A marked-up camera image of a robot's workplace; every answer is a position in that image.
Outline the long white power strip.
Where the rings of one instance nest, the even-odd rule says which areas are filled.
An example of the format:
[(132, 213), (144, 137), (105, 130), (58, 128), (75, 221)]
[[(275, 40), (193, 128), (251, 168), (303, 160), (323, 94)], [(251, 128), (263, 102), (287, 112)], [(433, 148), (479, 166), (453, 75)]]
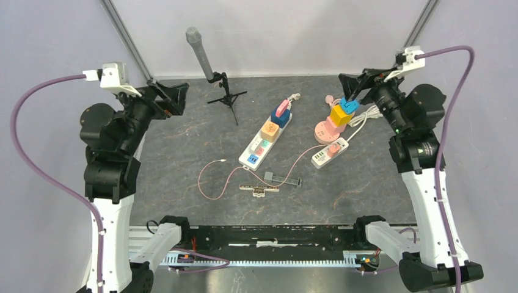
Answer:
[(259, 166), (262, 164), (268, 153), (271, 151), (275, 143), (278, 141), (284, 130), (288, 127), (293, 114), (291, 113), (291, 117), (286, 126), (279, 131), (279, 135), (274, 143), (269, 143), (263, 140), (260, 137), (260, 130), (254, 135), (253, 139), (250, 141), (246, 149), (241, 153), (238, 158), (238, 162), (243, 165), (243, 167), (247, 167), (250, 170), (257, 171)]

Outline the yellow cube adapter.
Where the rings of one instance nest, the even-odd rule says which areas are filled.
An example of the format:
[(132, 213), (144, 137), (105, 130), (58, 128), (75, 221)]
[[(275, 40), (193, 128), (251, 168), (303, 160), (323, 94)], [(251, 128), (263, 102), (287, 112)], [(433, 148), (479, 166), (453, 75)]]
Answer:
[(354, 114), (355, 112), (351, 112), (350, 114), (346, 113), (342, 107), (337, 104), (331, 108), (329, 117), (335, 126), (343, 126), (352, 120)]

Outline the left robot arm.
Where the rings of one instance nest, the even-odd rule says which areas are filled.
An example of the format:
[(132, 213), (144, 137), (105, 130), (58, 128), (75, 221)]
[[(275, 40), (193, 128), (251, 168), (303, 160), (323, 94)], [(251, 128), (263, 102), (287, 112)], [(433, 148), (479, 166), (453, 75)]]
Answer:
[(123, 105), (120, 111), (98, 103), (82, 113), (85, 196), (93, 206), (92, 268), (86, 292), (150, 292), (168, 251), (191, 243), (188, 219), (167, 215), (142, 248), (129, 255), (129, 220), (140, 169), (136, 151), (153, 120), (183, 114), (188, 88), (187, 83), (166, 86), (150, 80), (133, 96), (115, 92)]

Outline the tan cube adapter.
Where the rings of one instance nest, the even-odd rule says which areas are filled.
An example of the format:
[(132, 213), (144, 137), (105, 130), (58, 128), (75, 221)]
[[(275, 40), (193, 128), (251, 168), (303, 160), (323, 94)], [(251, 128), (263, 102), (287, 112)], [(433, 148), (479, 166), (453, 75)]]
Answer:
[(272, 121), (266, 121), (260, 130), (260, 137), (269, 142), (274, 143), (280, 131), (280, 126)]

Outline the dark blue cube adapter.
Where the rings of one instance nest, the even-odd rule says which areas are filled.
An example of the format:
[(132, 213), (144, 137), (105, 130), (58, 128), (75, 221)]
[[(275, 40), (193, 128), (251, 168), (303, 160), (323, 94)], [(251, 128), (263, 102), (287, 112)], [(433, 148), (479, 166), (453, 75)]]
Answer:
[(285, 110), (281, 116), (276, 116), (276, 110), (271, 112), (270, 120), (279, 126), (279, 128), (283, 129), (286, 124), (289, 122), (291, 117), (291, 111), (289, 109)]

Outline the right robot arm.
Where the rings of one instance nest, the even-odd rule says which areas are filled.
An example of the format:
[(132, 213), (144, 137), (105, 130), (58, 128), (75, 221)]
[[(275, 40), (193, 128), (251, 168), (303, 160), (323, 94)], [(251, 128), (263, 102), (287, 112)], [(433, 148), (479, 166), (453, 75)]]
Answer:
[(353, 242), (361, 249), (372, 245), (396, 265), (411, 292), (459, 288), (484, 276), (472, 262), (456, 232), (446, 190), (445, 161), (434, 128), (443, 118), (446, 100), (430, 84), (417, 85), (410, 93), (399, 89), (401, 78), (388, 70), (365, 69), (360, 75), (340, 74), (345, 99), (374, 104), (394, 135), (389, 151), (410, 194), (419, 243), (407, 240), (379, 215), (359, 217)]

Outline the pink round socket tower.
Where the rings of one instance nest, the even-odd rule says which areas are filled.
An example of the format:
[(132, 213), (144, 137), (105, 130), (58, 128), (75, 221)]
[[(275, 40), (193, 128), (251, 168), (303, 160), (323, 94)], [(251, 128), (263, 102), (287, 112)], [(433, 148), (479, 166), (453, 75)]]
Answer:
[(340, 134), (345, 130), (347, 124), (337, 126), (328, 116), (324, 121), (319, 122), (314, 129), (315, 139), (325, 145), (337, 140)]

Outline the pink plug adapter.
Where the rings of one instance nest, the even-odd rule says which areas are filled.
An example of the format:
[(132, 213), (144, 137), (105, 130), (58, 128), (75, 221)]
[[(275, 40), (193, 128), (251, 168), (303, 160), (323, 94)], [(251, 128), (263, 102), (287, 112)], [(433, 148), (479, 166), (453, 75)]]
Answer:
[(283, 100), (282, 103), (275, 110), (275, 116), (280, 118), (283, 115), (283, 113), (289, 108), (289, 106), (290, 101), (288, 99)]

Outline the light blue cube adapter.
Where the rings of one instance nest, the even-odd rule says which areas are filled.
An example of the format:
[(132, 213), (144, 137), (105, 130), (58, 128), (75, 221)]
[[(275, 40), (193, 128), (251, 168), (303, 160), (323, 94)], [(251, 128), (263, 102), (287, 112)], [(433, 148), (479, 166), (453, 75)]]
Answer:
[(345, 97), (343, 97), (339, 105), (345, 114), (353, 114), (360, 106), (360, 104), (356, 100), (347, 101)]

